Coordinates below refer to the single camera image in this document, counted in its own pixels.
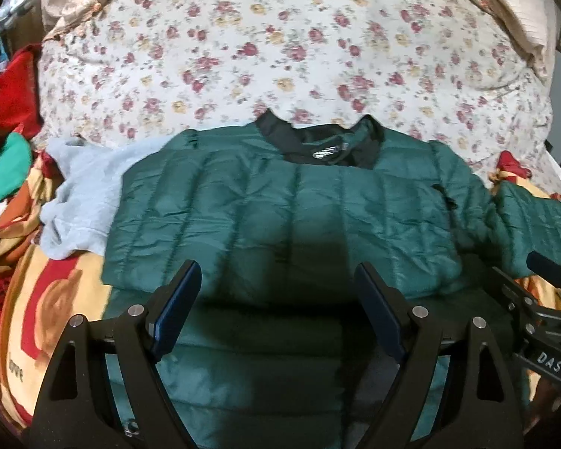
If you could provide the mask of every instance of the quilted jacket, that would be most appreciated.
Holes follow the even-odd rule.
[[[484,269],[523,277],[532,250],[561,263],[559,202],[507,182],[492,197],[447,146],[370,116],[325,127],[294,130],[267,113],[188,130],[124,175],[106,317],[144,302],[185,259],[199,262],[198,305],[159,372],[200,446],[345,444],[357,392],[345,373],[371,347],[350,288],[360,262],[441,315],[483,315],[503,345],[506,314],[480,287]]]

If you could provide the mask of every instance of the floral fabric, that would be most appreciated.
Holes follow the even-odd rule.
[[[369,113],[447,143],[485,180],[502,150],[540,169],[552,115],[506,31],[469,0],[110,0],[43,44],[39,73],[36,143],[120,146],[267,107],[295,124]]]

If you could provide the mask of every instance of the green cloth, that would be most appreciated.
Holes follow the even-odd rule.
[[[9,133],[0,148],[0,201],[24,183],[31,166],[31,148],[20,134]]]
[[[285,162],[255,125],[189,130],[124,175],[102,275],[114,286],[106,317],[195,259],[198,303],[159,364],[192,437],[217,449],[338,449],[346,371],[370,349],[353,341],[369,327],[353,307],[356,265],[371,262],[432,312],[482,315],[507,348],[507,314],[479,282],[492,265],[525,275],[532,249],[561,263],[561,204],[510,183],[493,198],[441,143],[384,130],[368,170]],[[110,368],[121,417],[131,417]],[[425,413],[419,430],[431,423]]]

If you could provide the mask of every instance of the white floral sheet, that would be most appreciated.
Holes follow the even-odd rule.
[[[487,180],[510,150],[546,192],[548,89],[469,0],[111,0],[39,65],[48,136],[120,146],[250,122],[383,125],[450,145]]]

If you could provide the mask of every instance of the green puffer jacket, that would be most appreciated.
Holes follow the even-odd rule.
[[[190,130],[125,174],[102,276],[114,286],[105,316],[144,302],[185,259],[199,262],[198,303],[159,372],[200,446],[343,445],[351,368],[372,346],[350,288],[360,262],[439,315],[483,315],[505,347],[508,320],[479,287],[484,269],[529,275],[532,250],[561,263],[559,202],[507,182],[493,198],[447,146],[379,128],[367,116],[317,141],[287,132],[283,153],[256,124]],[[304,142],[321,159],[372,143],[374,160],[295,163],[315,162],[293,153]],[[109,368],[130,418],[120,371]],[[432,403],[440,380],[434,388]]]

